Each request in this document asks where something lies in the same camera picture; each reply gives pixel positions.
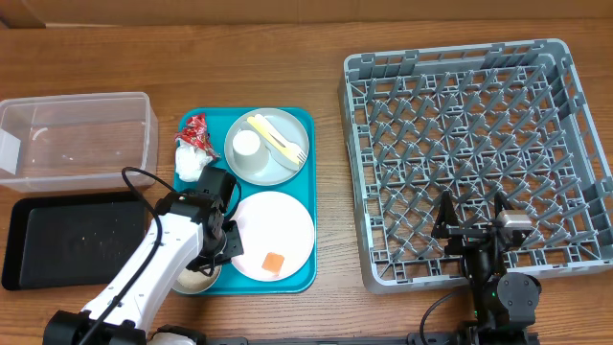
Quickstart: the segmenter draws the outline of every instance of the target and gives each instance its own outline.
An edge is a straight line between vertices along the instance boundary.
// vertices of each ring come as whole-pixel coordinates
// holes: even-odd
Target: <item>orange food piece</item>
[[[281,272],[281,266],[284,264],[284,260],[285,258],[283,255],[268,253],[264,263],[261,265],[261,268],[279,275],[279,272]]]

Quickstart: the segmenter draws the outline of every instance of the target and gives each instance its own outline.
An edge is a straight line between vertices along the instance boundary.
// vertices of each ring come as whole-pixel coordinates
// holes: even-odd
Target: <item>white fork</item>
[[[268,120],[266,120],[266,118],[264,118],[261,114],[256,114],[255,118],[266,127],[268,133],[270,133],[270,135],[272,135],[275,140],[277,140],[281,145],[294,152],[301,164],[307,161],[307,155],[305,154],[303,149],[298,146],[298,144],[287,141],[281,135],[281,133],[274,126],[272,126],[272,124]]]

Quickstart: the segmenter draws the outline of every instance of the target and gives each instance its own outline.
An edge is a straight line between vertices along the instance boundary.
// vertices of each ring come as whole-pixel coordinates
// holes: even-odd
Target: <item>blue tray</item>
[[[246,112],[256,108],[215,108],[203,107],[194,109],[183,117],[179,124],[181,130],[187,120],[193,115],[204,112],[207,117],[207,125],[209,133],[211,133],[211,143],[217,153],[221,155],[221,159],[217,160],[213,166],[228,170],[228,163],[223,156],[223,144],[226,138],[226,133],[230,126]],[[251,278],[247,278],[242,273],[238,272],[232,264],[225,265],[221,269],[221,274],[212,287],[200,294],[206,295],[236,295],[236,294],[256,294],[256,293],[295,293],[302,292],[309,288],[315,280],[317,274],[317,184],[315,181],[315,124],[310,115],[301,108],[286,107],[280,108],[292,114],[305,127],[308,135],[310,148],[308,149],[308,159],[304,167],[290,180],[270,187],[256,186],[242,179],[238,179],[242,187],[242,198],[246,198],[252,194],[263,191],[277,191],[295,197],[298,201],[305,205],[313,219],[315,226],[315,245],[313,252],[310,254],[306,264],[294,275],[278,282],[258,282]],[[195,183],[187,183],[181,181],[177,173],[174,174],[174,189],[184,191],[188,188],[194,188]]]

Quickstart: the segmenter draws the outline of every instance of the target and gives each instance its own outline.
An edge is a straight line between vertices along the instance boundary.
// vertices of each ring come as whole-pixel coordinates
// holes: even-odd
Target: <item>gray dish rack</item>
[[[463,226],[483,227],[498,191],[527,211],[534,230],[509,271],[613,267],[613,178],[564,42],[356,54],[339,96],[368,290],[466,284],[430,237],[445,190]]]

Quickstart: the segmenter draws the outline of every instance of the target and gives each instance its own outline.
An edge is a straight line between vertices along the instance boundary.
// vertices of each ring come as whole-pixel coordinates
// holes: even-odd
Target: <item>wooden table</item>
[[[172,134],[198,106],[300,106],[315,119],[319,270],[304,293],[186,298],[171,294],[154,327],[210,336],[404,335],[446,291],[374,295],[362,285],[352,184],[336,88],[349,54],[558,37],[573,54],[602,144],[613,162],[613,21],[455,21],[308,26],[211,26],[0,32],[0,99],[145,91],[160,122],[158,174],[171,181]],[[164,191],[154,187],[149,199]],[[11,207],[0,190],[0,254]],[[543,344],[609,344],[613,271],[543,281],[534,331]],[[102,287],[0,290],[0,343],[39,344],[57,310],[79,311]],[[472,313],[456,299],[428,319],[451,331]]]

